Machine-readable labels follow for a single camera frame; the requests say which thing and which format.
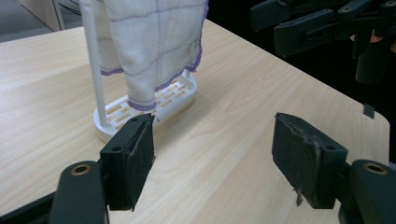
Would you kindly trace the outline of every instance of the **wooden table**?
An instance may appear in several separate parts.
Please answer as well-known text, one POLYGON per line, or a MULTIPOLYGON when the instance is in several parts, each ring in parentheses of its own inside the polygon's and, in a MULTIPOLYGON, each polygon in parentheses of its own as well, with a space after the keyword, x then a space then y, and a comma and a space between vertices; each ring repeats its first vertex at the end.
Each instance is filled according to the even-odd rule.
MULTIPOLYGON (((273 163, 276 112, 305 119, 349 149, 388 164, 389 123, 246 40, 205 21, 198 93, 154 133, 156 161, 134 212, 111 223, 338 223, 296 206, 273 163)), ((82 28, 0 44, 0 214, 56 190, 60 172, 97 161, 96 108, 82 28)), ((112 102, 123 76, 103 77, 112 102)))

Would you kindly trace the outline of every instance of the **towel rack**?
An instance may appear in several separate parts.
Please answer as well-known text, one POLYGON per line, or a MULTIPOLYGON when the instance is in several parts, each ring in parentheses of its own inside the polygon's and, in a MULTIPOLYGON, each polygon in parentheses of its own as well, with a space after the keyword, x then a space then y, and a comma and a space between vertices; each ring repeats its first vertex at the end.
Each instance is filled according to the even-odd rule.
POLYGON ((153 122, 155 131, 192 103, 197 92, 197 82, 189 71, 184 71, 167 88, 155 92, 157 106, 151 111, 138 111, 129 107, 127 95, 106 105, 91 0, 81 0, 80 7, 97 105, 93 111, 93 122, 96 134, 102 142, 107 143, 126 121, 144 113, 151 113, 155 116, 156 119, 153 122))

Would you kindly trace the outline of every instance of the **black mechanical part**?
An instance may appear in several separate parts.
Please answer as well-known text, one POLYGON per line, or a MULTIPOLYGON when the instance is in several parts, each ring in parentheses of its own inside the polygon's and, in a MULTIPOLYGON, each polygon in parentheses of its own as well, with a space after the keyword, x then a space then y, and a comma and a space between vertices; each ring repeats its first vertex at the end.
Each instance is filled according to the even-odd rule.
POLYGON ((273 158, 313 208, 341 203, 341 224, 390 224, 396 220, 396 173, 376 161, 346 163, 347 150, 305 120, 276 114, 273 158))
POLYGON ((108 222, 98 163, 82 161, 64 169, 55 192, 49 223, 106 224, 108 222))
POLYGON ((264 1, 250 10, 250 17, 254 31, 276 25, 274 40, 279 56, 354 35, 352 58, 358 59, 355 78, 362 84, 375 84, 383 79, 391 42, 396 39, 396 2, 393 0, 264 1), (293 19, 291 15, 297 11, 305 15, 293 19), (384 39, 370 43, 372 32, 384 39))
POLYGON ((294 189, 313 208, 333 208, 334 174, 343 170, 347 150, 304 121, 276 114, 273 159, 294 189))
POLYGON ((101 150, 101 159, 70 165, 55 192, 0 217, 2 224, 109 223, 110 210, 136 206, 154 162, 152 122, 129 119, 101 150))
POLYGON ((153 120, 150 114, 131 119, 100 152, 110 210, 136 206, 154 163, 153 120))
POLYGON ((375 117, 375 108, 371 105, 364 104, 363 106, 363 115, 369 117, 370 119, 374 119, 375 117))

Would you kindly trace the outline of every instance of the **floor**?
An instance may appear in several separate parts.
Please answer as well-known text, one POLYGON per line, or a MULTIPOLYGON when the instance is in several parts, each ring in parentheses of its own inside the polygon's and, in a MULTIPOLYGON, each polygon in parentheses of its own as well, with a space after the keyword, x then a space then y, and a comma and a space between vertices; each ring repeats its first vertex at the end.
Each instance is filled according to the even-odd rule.
MULTIPOLYGON (((236 1, 232 4, 221 1, 209 1, 207 18, 220 26, 240 35, 251 43, 271 53, 275 52, 272 30, 258 33, 252 31, 248 10, 257 4, 257 0, 236 1)), ((78 0, 59 0, 66 29, 82 25, 78 0)), ((0 42, 43 35, 53 32, 35 15, 21 6, 17 0, 0 1, 0 42)), ((396 162, 394 150, 396 134, 396 112, 392 109, 390 96, 395 95, 396 88, 390 80, 390 74, 396 74, 396 63, 389 64, 388 74, 377 85, 361 85, 354 78, 356 61, 351 58, 350 42, 335 42, 311 49, 306 52, 282 58, 286 62, 305 71, 307 74, 332 86, 345 95, 362 104, 368 104, 382 114, 390 123, 390 161, 396 162)))
MULTIPOLYGON (((81 26, 78 0, 60 0, 59 3, 65 28, 81 26)), ((23 7, 18 0, 0 1, 0 42, 51 32, 53 31, 44 22, 23 7)))

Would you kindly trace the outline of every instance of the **white towel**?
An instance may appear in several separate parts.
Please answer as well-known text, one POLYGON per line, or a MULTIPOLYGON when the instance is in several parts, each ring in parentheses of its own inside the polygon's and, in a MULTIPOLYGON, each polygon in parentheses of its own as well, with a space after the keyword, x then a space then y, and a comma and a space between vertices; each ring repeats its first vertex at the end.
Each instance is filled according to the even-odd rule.
POLYGON ((93 0, 102 75, 124 73, 130 107, 155 108, 166 88, 201 60, 208 0, 93 0))

